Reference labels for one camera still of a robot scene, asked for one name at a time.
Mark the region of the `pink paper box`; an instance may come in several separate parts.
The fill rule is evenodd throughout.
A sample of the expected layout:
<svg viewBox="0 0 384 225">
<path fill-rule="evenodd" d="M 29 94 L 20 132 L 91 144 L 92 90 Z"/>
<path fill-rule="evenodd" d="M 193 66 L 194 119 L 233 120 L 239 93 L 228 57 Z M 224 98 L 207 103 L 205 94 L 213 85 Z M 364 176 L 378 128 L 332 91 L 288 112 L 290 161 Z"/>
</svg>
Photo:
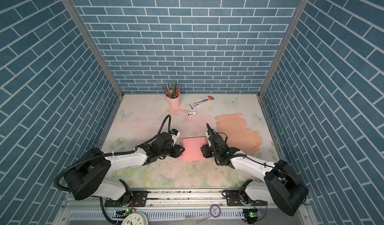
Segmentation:
<svg viewBox="0 0 384 225">
<path fill-rule="evenodd" d="M 184 138 L 182 139 L 182 147 L 185 149 L 179 160 L 182 162 L 191 162 L 204 160 L 202 146 L 207 144 L 206 137 Z"/>
</svg>

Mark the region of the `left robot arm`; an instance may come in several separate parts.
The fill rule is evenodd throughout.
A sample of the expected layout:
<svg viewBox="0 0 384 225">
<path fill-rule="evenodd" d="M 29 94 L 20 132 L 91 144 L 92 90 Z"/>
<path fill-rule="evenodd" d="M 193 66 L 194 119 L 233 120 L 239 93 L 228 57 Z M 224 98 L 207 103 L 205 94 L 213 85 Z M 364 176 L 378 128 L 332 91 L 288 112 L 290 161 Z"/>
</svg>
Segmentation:
<svg viewBox="0 0 384 225">
<path fill-rule="evenodd" d="M 126 152 L 104 153 L 98 148 L 91 149 L 57 175 L 54 187 L 72 193 L 77 201 L 100 197 L 127 203 L 133 196 L 128 184 L 123 180 L 111 180 L 109 176 L 114 171 L 149 165 L 160 158 L 180 157 L 185 148 L 176 144 L 179 136 L 180 133 L 175 129 L 163 132 L 152 138 L 151 144 L 139 145 Z"/>
</svg>

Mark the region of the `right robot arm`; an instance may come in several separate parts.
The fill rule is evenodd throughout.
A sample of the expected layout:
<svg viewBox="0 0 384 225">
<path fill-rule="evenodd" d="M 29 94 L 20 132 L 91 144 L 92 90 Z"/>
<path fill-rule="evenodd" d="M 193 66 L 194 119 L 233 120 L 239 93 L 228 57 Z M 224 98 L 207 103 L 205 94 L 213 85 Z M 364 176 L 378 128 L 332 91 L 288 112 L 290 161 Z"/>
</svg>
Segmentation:
<svg viewBox="0 0 384 225">
<path fill-rule="evenodd" d="M 206 136 L 208 144 L 201 148 L 204 158 L 213 158 L 217 166 L 240 170 L 264 181 L 264 186 L 249 181 L 239 189 L 246 204 L 257 200 L 271 202 L 292 217 L 305 203 L 309 189 L 286 161 L 273 163 L 249 156 L 238 148 L 229 147 L 227 141 L 212 129 Z"/>
</svg>

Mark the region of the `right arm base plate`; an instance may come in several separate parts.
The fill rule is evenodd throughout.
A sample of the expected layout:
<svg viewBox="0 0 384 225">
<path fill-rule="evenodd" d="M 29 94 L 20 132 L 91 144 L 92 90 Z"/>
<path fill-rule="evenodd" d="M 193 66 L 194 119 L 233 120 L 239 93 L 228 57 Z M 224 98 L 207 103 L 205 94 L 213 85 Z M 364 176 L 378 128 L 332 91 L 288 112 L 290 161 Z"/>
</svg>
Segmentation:
<svg viewBox="0 0 384 225">
<path fill-rule="evenodd" d="M 266 206 L 268 203 L 261 200 L 252 200 L 250 199 L 245 192 L 239 190 L 223 190 L 222 196 L 227 202 L 229 207 L 239 207 L 239 206 Z"/>
</svg>

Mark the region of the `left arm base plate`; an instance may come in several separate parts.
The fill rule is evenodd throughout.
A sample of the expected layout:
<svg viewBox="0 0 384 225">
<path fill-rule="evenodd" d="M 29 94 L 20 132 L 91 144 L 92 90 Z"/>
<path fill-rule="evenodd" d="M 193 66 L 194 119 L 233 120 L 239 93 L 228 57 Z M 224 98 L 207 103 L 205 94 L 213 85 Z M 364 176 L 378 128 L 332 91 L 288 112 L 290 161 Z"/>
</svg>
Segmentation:
<svg viewBox="0 0 384 225">
<path fill-rule="evenodd" d="M 107 199 L 104 205 L 107 208 L 143 208 L 146 206 L 148 193 L 148 191 L 127 192 L 116 201 Z"/>
</svg>

